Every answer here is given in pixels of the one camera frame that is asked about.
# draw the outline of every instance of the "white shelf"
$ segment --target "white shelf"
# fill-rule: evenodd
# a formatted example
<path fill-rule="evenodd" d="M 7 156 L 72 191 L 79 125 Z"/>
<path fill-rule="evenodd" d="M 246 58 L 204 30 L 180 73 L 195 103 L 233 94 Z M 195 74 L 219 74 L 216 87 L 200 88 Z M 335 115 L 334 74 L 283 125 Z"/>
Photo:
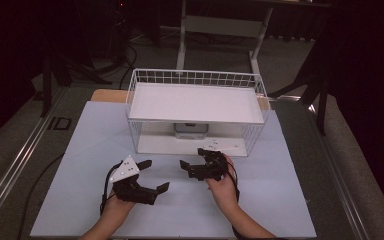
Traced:
<path fill-rule="evenodd" d="M 263 125 L 253 88 L 136 83 L 131 121 Z"/>
<path fill-rule="evenodd" d="M 177 139 L 173 123 L 143 123 L 138 152 L 153 154 L 197 155 L 197 149 L 222 151 L 229 156 L 247 156 L 243 138 L 244 125 L 210 124 L 205 139 Z"/>

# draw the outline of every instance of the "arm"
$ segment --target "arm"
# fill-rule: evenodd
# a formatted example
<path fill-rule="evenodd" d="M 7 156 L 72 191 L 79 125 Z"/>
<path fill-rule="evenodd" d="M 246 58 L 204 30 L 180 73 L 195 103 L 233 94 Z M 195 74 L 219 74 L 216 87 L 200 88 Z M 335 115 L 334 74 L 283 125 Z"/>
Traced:
<path fill-rule="evenodd" d="M 80 240 L 108 239 L 124 223 L 134 205 L 135 203 L 125 202 L 116 196 L 110 197 L 99 220 Z"/>
<path fill-rule="evenodd" d="M 226 156 L 227 161 L 233 165 L 232 160 Z M 233 174 L 233 168 L 229 164 L 229 172 Z M 239 206 L 234 183 L 230 177 L 224 176 L 222 180 L 206 179 L 214 200 L 220 211 L 226 216 L 232 226 L 246 238 L 273 238 L 271 232 L 266 230 L 252 219 Z"/>

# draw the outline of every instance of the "white wire basket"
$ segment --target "white wire basket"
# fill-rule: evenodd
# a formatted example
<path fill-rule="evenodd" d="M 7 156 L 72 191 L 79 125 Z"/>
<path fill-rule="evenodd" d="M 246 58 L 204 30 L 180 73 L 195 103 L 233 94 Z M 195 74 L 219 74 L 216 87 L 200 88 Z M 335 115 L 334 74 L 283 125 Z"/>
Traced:
<path fill-rule="evenodd" d="M 248 156 L 271 110 L 258 74 L 188 70 L 135 69 L 126 104 L 136 151 L 152 154 Z M 196 133 L 179 134 L 175 124 L 207 131 L 181 138 Z"/>

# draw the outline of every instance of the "table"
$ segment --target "table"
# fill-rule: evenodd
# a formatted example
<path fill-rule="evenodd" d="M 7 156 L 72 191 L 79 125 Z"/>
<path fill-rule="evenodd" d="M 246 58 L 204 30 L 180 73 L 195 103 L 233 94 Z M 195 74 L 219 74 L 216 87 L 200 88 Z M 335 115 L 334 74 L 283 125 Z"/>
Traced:
<path fill-rule="evenodd" d="M 138 204 L 115 238 L 233 238 L 205 182 L 189 179 L 179 160 L 202 164 L 199 156 L 136 154 L 125 119 L 125 92 L 97 90 L 80 117 L 31 231 L 35 237 L 78 237 L 99 218 L 108 170 L 131 155 L 153 166 L 138 182 L 149 188 L 170 182 L 155 205 Z M 235 163 L 241 207 L 279 237 L 315 237 L 276 113 L 270 113 L 248 158 Z"/>

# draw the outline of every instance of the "cable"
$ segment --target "cable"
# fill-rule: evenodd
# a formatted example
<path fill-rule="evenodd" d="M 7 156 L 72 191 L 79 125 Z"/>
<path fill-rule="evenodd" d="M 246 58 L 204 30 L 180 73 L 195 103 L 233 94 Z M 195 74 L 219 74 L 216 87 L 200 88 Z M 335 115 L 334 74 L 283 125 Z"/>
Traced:
<path fill-rule="evenodd" d="M 112 64 L 105 66 L 105 67 L 102 67 L 102 68 L 90 69 L 89 71 L 92 73 L 95 73 L 95 74 L 103 74 L 103 73 L 108 73 L 110 71 L 121 68 L 122 65 L 123 65 L 123 59 L 120 57 L 116 57 L 116 58 L 114 58 Z"/>
<path fill-rule="evenodd" d="M 130 70 L 133 71 L 133 70 L 135 69 L 134 64 L 135 64 L 136 59 L 137 59 L 137 56 L 138 56 L 138 53 L 137 53 L 137 51 L 136 51 L 135 48 L 133 48 L 133 47 L 130 46 L 130 45 L 127 45 L 127 47 L 130 48 L 130 49 L 133 51 L 133 53 L 134 53 L 134 58 L 133 58 L 133 61 L 130 62 L 130 60 L 129 60 L 127 57 L 125 57 L 126 63 L 127 63 L 127 65 L 129 65 L 129 67 L 127 68 L 126 72 L 124 72 L 123 76 L 122 76 L 121 79 L 120 79 L 120 84 L 119 84 L 119 86 L 118 86 L 118 89 L 119 89 L 119 90 L 121 90 L 121 85 L 123 84 L 123 81 L 124 81 L 124 79 L 126 78 L 126 76 L 127 76 L 127 74 L 129 73 L 129 71 L 130 71 Z"/>
<path fill-rule="evenodd" d="M 24 228 L 24 221 L 26 219 L 26 214 L 27 214 L 27 208 L 29 206 L 29 202 L 30 202 L 30 198 L 33 194 L 33 191 L 37 185 L 37 183 L 39 182 L 39 180 L 42 178 L 43 174 L 45 174 L 45 172 L 54 164 L 56 163 L 58 160 L 60 160 L 62 157 L 64 156 L 64 153 L 59 155 L 58 157 L 56 157 L 54 160 L 52 160 L 52 162 L 50 162 L 48 164 L 48 166 L 46 166 L 45 169 L 43 169 L 43 171 L 40 173 L 39 177 L 36 178 L 35 182 L 33 183 L 33 186 L 32 188 L 30 189 L 30 192 L 29 192 L 29 195 L 27 196 L 27 200 L 26 200 L 26 203 L 24 204 L 24 210 L 23 210 L 23 216 L 21 218 L 21 223 L 20 223 L 20 227 L 18 229 L 18 236 L 17 236 L 17 240 L 21 240 L 21 236 L 23 234 L 23 228 Z"/>
<path fill-rule="evenodd" d="M 220 161 L 218 161 L 216 159 L 214 159 L 213 161 L 216 162 L 217 165 L 220 166 L 220 168 L 223 168 Z M 233 166 L 233 164 L 231 164 L 230 162 L 227 162 L 227 163 L 232 167 L 233 172 L 235 173 L 235 177 L 233 177 L 232 174 L 229 172 L 229 170 L 227 170 L 227 172 L 226 172 L 227 176 L 229 176 L 229 178 L 232 180 L 232 184 L 235 187 L 236 200 L 239 202 L 240 191 L 239 191 L 239 187 L 238 187 L 238 174 L 236 173 L 236 169 Z"/>
<path fill-rule="evenodd" d="M 160 39 L 163 38 L 179 38 L 179 36 L 175 35 L 175 33 L 168 34 L 167 36 L 161 37 Z M 242 42 L 244 42 L 247 37 L 240 37 L 240 36 L 232 36 L 228 40 L 220 40 L 217 39 L 218 34 L 208 34 L 208 33 L 199 33 L 199 32 L 191 32 L 186 34 L 186 40 L 187 41 L 192 41 L 195 42 L 198 45 L 203 45 L 203 46 L 211 46 L 211 45 L 237 45 Z"/>
<path fill-rule="evenodd" d="M 160 40 L 165 39 L 165 38 L 170 38 L 173 35 L 176 35 L 177 33 L 180 33 L 180 30 L 173 31 L 172 33 L 167 33 L 163 36 L 160 37 Z M 131 43 L 135 44 L 141 44 L 141 45 L 150 45 L 153 44 L 154 42 L 147 38 L 145 34 L 138 35 L 136 37 L 133 37 L 132 39 L 129 40 Z"/>
<path fill-rule="evenodd" d="M 99 206 L 99 213 L 100 213 L 100 215 L 102 215 L 102 212 L 104 211 L 104 208 L 105 208 L 105 205 L 107 203 L 107 200 L 112 198 L 115 195 L 115 194 L 113 194 L 113 195 L 111 195 L 110 197 L 107 198 L 108 182 L 109 182 L 109 179 L 111 177 L 111 173 L 114 170 L 116 170 L 118 167 L 120 167 L 120 165 L 122 163 L 123 163 L 123 161 L 121 161 L 121 163 L 118 163 L 118 164 L 112 166 L 110 171 L 108 171 L 107 177 L 105 178 L 104 194 L 102 194 L 102 201 L 101 201 L 101 205 Z"/>

